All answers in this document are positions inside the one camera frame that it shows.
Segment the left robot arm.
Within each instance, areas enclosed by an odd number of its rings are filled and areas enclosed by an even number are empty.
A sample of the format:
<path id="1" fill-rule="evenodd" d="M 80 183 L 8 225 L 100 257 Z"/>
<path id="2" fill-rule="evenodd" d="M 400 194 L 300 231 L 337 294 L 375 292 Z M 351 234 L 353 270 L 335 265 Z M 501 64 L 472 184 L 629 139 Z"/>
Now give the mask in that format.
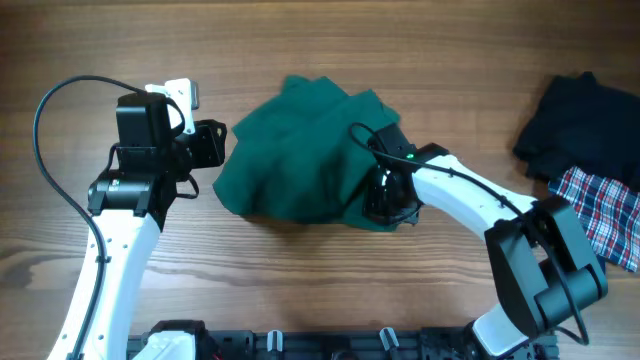
<path id="1" fill-rule="evenodd" d="M 166 86 L 119 98 L 110 152 L 118 166 L 89 187 L 86 254 L 50 358 L 125 358 L 143 273 L 178 183 L 224 162 L 226 127 L 194 120 L 198 106 L 192 91 Z"/>

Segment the green cloth garment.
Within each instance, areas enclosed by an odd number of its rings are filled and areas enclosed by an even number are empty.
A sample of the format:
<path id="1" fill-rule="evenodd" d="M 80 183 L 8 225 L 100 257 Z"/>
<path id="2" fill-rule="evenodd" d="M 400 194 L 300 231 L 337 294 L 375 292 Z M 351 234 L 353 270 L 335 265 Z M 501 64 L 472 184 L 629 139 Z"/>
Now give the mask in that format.
<path id="1" fill-rule="evenodd" d="M 350 95 L 327 77 L 289 75 L 234 126 L 237 144 L 213 189 L 236 215 L 384 232 L 363 214 L 376 160 L 361 146 L 399 119 L 372 90 Z"/>

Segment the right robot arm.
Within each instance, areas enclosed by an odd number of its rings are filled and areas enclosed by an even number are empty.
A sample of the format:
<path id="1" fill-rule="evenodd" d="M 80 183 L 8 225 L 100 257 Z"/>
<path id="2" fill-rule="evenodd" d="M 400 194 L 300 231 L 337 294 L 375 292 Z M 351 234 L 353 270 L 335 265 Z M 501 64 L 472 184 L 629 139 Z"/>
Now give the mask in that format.
<path id="1" fill-rule="evenodd" d="M 604 271 L 572 206 L 537 200 L 474 173 L 445 148 L 410 143 L 396 124 L 369 129 L 363 214 L 395 227 L 437 208 L 485 244 L 497 304 L 460 328 L 420 330 L 421 359 L 555 359 L 557 336 L 590 343 L 582 310 L 608 293 Z"/>

